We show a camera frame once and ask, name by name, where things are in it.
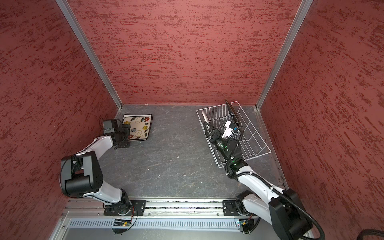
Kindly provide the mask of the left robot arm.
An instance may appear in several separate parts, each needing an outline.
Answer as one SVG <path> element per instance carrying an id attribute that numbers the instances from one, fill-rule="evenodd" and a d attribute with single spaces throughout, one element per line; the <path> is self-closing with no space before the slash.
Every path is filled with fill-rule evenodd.
<path id="1" fill-rule="evenodd" d="M 87 147 L 62 158 L 62 193 L 73 199 L 92 198 L 103 203 L 105 215 L 133 215 L 134 207 L 126 191 L 108 184 L 99 164 L 99 158 L 107 150 L 129 143 L 130 128 L 130 124 L 108 127 L 103 136 L 96 137 Z"/>

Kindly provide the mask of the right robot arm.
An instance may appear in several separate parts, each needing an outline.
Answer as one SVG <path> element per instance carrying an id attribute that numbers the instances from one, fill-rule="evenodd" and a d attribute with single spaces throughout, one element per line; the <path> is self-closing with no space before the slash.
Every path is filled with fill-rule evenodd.
<path id="1" fill-rule="evenodd" d="M 242 193 L 238 202 L 242 215 L 255 214 L 269 223 L 281 240 L 306 240 L 314 222 L 306 212 L 297 194 L 283 190 L 257 174 L 244 160 L 241 141 L 244 128 L 230 123 L 225 136 L 209 123 L 204 123 L 206 138 L 224 159 L 226 176 L 249 188 Z"/>

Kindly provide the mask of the floral square plate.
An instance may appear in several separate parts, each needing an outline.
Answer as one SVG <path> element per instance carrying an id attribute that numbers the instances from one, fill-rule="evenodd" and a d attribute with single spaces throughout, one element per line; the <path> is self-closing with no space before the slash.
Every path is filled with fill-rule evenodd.
<path id="1" fill-rule="evenodd" d="M 128 140 L 146 141 L 150 135 L 153 115 L 127 115 L 123 116 L 123 124 L 130 125 Z"/>

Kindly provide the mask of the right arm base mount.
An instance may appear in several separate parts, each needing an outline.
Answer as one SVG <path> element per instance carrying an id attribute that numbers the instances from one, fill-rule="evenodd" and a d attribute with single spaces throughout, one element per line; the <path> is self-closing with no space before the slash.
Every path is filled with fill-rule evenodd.
<path id="1" fill-rule="evenodd" d="M 223 213 L 224 216 L 249 216 L 250 213 L 245 209 L 243 202 L 240 200 L 224 200 Z"/>

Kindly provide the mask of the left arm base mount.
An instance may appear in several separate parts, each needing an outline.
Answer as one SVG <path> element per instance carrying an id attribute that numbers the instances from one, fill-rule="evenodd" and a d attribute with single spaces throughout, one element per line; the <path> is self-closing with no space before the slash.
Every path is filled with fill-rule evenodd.
<path id="1" fill-rule="evenodd" d="M 146 208 L 146 200 L 130 200 L 128 207 L 118 207 L 117 205 L 104 206 L 104 216 L 143 216 Z"/>

